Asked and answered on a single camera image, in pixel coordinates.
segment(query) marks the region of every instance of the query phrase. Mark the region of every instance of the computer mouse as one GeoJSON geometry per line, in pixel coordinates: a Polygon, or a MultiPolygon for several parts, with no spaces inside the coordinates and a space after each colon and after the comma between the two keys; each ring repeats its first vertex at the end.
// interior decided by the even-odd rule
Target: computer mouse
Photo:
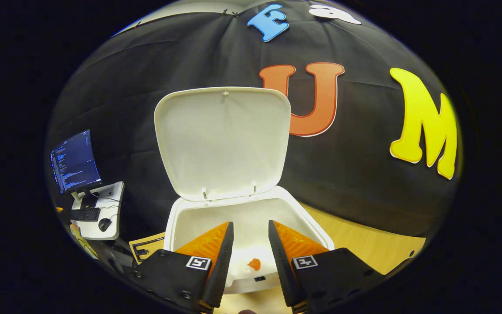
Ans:
{"type": "Polygon", "coordinates": [[[102,218],[98,222],[98,228],[100,229],[100,231],[104,232],[104,231],[108,230],[108,227],[111,224],[112,224],[112,221],[110,219],[108,219],[108,218],[102,218]]]}

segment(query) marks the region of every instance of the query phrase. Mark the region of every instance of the computer monitor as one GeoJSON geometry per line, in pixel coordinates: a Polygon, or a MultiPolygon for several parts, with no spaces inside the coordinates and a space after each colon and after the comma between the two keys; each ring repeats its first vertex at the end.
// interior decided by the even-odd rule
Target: computer monitor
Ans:
{"type": "Polygon", "coordinates": [[[100,185],[102,180],[96,168],[90,130],[69,137],[50,152],[51,167],[60,193],[84,191],[81,207],[93,207],[96,199],[89,187],[100,185]]]}

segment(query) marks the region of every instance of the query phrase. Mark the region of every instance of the black keyboard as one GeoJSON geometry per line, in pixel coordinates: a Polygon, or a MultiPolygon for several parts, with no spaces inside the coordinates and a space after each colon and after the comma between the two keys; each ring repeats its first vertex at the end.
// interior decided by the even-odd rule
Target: black keyboard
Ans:
{"type": "Polygon", "coordinates": [[[98,207],[74,209],[71,211],[71,219],[77,221],[98,221],[98,215],[100,215],[98,207]]]}

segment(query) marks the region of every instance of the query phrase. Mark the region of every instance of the letter m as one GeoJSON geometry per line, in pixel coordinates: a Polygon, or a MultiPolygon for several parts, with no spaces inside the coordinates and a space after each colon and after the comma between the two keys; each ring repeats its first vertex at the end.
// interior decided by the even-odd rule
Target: letter m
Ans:
{"type": "Polygon", "coordinates": [[[404,92],[404,126],[400,139],[390,145],[390,154],[410,163],[422,158],[420,138],[422,126],[426,141],[427,167],[432,167],[444,145],[437,171],[443,177],[452,179],[456,159],[456,117],[451,102],[441,93],[440,113],[424,83],[415,74],[403,69],[392,68],[390,75],[402,85],[404,92]]]}

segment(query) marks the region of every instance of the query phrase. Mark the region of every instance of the open lid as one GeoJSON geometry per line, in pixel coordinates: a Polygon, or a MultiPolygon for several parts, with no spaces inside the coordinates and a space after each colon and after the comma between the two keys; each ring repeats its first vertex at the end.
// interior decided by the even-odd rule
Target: open lid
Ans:
{"type": "Polygon", "coordinates": [[[166,95],[154,123],[176,193],[190,201],[269,191],[282,175],[291,107],[279,91],[211,87],[166,95]]]}

